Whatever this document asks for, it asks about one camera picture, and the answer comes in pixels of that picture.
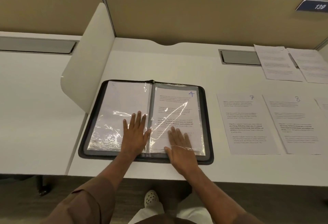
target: beige partition panel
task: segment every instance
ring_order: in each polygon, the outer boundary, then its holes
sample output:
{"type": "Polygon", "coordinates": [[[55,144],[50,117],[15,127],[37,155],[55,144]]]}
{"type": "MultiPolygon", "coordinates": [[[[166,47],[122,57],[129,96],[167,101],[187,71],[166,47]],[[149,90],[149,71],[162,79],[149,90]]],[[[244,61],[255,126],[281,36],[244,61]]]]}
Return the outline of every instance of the beige partition panel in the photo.
{"type": "Polygon", "coordinates": [[[117,37],[315,48],[328,14],[295,12],[302,0],[107,0],[117,37]]]}
{"type": "Polygon", "coordinates": [[[102,0],[0,0],[0,31],[82,35],[102,0]]]}

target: brown sleeve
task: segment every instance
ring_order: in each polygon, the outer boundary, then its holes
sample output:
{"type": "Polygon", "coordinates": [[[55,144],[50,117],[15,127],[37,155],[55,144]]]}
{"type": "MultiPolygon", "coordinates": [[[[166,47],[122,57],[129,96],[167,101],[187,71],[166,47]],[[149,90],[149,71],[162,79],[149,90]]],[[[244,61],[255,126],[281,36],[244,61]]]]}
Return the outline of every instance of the brown sleeve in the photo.
{"type": "Polygon", "coordinates": [[[259,219],[249,213],[239,215],[233,224],[263,224],[259,219]]]}
{"type": "Polygon", "coordinates": [[[115,191],[109,180],[95,177],[60,202],[42,224],[108,224],[115,207],[115,191]]]}

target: shoe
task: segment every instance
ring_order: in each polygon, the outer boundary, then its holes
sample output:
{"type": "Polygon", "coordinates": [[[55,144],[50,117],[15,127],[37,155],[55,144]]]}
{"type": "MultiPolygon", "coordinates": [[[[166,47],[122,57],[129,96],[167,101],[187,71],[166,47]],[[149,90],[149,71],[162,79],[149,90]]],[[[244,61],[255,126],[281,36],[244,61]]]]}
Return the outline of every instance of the shoe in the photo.
{"type": "Polygon", "coordinates": [[[159,202],[158,195],[156,194],[155,190],[150,190],[145,195],[145,208],[151,204],[152,202],[159,202]]]}

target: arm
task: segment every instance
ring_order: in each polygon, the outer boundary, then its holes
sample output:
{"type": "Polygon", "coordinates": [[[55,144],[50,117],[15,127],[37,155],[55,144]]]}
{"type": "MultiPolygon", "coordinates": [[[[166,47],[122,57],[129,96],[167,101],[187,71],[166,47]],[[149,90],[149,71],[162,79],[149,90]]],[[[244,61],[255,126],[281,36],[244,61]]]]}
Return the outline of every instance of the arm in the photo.
{"type": "Polygon", "coordinates": [[[168,132],[171,149],[165,147],[171,164],[185,177],[210,213],[216,224],[261,223],[216,186],[198,167],[187,134],[174,127],[168,132]]]}
{"type": "Polygon", "coordinates": [[[96,177],[81,185],[58,204],[41,223],[109,223],[115,207],[115,193],[135,157],[142,152],[150,135],[143,133],[146,116],[132,114],[123,120],[123,140],[119,155],[96,177]]]}

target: gray floor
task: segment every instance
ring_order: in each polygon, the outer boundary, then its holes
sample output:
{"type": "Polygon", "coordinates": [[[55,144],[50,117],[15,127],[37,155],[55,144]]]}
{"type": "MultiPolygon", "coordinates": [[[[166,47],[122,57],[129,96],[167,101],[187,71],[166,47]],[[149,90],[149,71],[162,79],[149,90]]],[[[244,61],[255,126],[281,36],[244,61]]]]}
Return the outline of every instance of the gray floor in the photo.
{"type": "MultiPolygon", "coordinates": [[[[87,177],[51,176],[51,193],[39,197],[35,178],[18,182],[0,181],[0,224],[38,223],[73,189],[86,182],[87,177]]],[[[266,223],[328,223],[327,187],[303,187],[218,183],[245,210],[266,223]]],[[[143,207],[148,189],[157,191],[167,213],[174,215],[177,203],[190,187],[184,181],[125,179],[116,196],[116,208],[111,223],[128,223],[143,207]]]]}

